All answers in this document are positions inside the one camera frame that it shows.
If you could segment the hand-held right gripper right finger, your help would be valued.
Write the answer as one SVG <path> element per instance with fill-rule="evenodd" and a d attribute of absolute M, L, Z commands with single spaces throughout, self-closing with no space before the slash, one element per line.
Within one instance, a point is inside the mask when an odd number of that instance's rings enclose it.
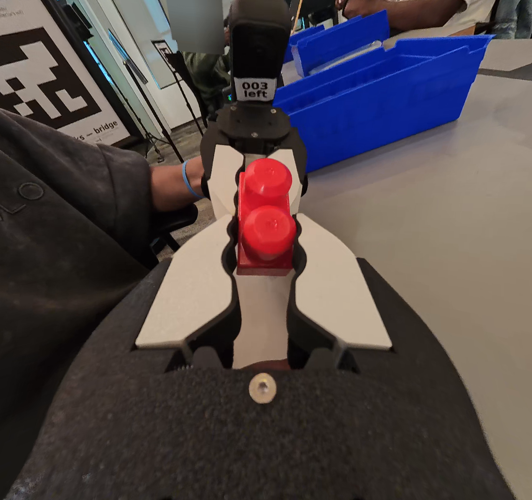
<path fill-rule="evenodd" d="M 303 350 L 390 350 L 392 341 L 354 253 L 302 213 L 295 217 L 289 338 Z"/>

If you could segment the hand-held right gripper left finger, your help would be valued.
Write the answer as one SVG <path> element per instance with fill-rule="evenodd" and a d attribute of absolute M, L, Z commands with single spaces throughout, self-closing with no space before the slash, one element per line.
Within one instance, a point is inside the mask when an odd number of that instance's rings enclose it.
<path fill-rule="evenodd" d="M 136 338 L 138 349 L 182 348 L 221 331 L 232 342 L 240 331 L 234 271 L 235 217 L 225 214 L 190 238 L 173 256 Z"/>

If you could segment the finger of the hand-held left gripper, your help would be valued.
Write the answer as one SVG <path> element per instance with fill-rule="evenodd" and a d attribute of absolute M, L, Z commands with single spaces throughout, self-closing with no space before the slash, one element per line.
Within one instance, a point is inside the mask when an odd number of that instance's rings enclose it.
<path fill-rule="evenodd" d="M 266 158 L 274 159 L 288 168 L 291 174 L 292 182 L 288 191 L 290 214 L 296 215 L 300 208 L 302 197 L 303 183 L 297 170 L 296 159 L 292 150 L 276 150 Z"/>
<path fill-rule="evenodd" d="M 245 157 L 230 145 L 216 144 L 208 180 L 209 196 L 215 218 L 236 213 L 237 177 L 245 165 Z"/>

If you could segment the red two-stud toy block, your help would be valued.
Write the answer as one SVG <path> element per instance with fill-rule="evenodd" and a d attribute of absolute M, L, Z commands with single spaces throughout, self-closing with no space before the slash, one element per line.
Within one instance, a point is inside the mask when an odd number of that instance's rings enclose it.
<path fill-rule="evenodd" d="M 287 276 L 296 222 L 290 214 L 292 176 L 280 161 L 256 159 L 239 176 L 236 273 Z"/>

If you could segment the blue plastic bin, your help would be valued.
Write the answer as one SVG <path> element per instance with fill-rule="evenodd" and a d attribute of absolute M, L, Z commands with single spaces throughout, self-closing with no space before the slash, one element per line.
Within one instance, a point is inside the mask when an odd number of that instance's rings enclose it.
<path fill-rule="evenodd" d="M 456 121 L 493 35 L 403 38 L 277 89 L 307 172 Z"/>
<path fill-rule="evenodd" d="M 389 34 L 388 16 L 383 10 L 330 28 L 321 24 L 305 29 L 289 38 L 287 49 L 297 75 L 305 78 L 381 46 Z"/>

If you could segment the person's left forearm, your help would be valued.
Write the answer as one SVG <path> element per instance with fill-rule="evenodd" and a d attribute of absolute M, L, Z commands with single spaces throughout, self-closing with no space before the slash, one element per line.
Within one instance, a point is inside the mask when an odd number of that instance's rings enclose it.
<path fill-rule="evenodd" d="M 150 167 L 150 191 L 156 212 L 180 210 L 198 201 L 184 184 L 181 170 L 182 164 Z M 200 156 L 189 160 L 187 175 L 194 190 L 205 197 L 202 189 L 204 167 Z"/>

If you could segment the grey desk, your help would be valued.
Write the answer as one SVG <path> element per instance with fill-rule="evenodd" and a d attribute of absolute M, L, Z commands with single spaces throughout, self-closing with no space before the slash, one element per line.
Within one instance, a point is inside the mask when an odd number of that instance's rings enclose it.
<path fill-rule="evenodd" d="M 531 499 L 531 40 L 493 40 L 453 123 L 316 171 L 304 214 L 444 346 Z"/>

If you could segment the blue wristband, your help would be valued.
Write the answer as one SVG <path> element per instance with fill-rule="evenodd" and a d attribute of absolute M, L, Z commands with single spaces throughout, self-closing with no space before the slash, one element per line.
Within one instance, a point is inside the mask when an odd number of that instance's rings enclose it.
<path fill-rule="evenodd" d="M 190 181 L 188 179 L 188 175 L 187 175 L 187 164 L 188 164 L 188 162 L 189 162 L 189 160 L 186 160 L 182 164 L 181 173 L 182 173 L 182 177 L 183 177 L 183 182 L 186 185 L 186 187 L 187 187 L 188 191 L 190 192 L 190 194 L 193 195 L 196 198 L 196 200 L 200 200 L 200 199 L 204 198 L 203 193 L 202 194 L 198 194 L 194 190 L 194 188 L 191 186 Z"/>

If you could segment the small marker sign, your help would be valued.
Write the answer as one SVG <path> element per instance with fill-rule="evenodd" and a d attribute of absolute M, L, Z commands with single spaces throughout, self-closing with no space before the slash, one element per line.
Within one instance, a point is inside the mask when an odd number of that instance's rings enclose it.
<path fill-rule="evenodd" d="M 171 50 L 168 42 L 164 39 L 157 39 L 157 40 L 151 40 L 151 44 L 157 51 L 157 54 L 162 58 L 163 62 L 165 63 L 169 71 L 172 73 L 175 79 L 175 82 L 179 83 L 181 81 L 181 77 L 179 76 L 179 74 L 177 73 L 177 70 L 175 69 L 175 67 L 172 65 L 170 61 L 171 60 L 170 56 L 173 55 L 174 53 Z"/>

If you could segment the black studio light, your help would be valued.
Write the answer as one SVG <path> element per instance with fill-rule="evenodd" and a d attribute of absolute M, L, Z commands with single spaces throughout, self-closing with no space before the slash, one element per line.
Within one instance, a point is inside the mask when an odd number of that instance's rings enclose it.
<path fill-rule="evenodd" d="M 93 25 L 89 22 L 83 11 L 77 6 L 76 3 L 70 4 L 65 0 L 60 0 L 59 3 L 80 39 L 83 42 L 88 42 L 90 38 L 93 37 L 91 32 Z"/>

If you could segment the black white marker poster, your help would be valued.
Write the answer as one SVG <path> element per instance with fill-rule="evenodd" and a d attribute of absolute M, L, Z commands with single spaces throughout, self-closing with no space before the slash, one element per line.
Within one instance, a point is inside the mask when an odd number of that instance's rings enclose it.
<path fill-rule="evenodd" d="M 144 140 L 59 0 L 1 0 L 1 108 L 85 143 Z"/>

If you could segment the blue denim jacket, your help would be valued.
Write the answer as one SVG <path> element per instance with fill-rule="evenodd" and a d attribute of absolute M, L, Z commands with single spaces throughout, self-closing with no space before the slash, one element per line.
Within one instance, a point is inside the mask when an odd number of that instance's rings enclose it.
<path fill-rule="evenodd" d="M 531 0 L 498 0 L 492 32 L 497 39 L 530 39 Z"/>

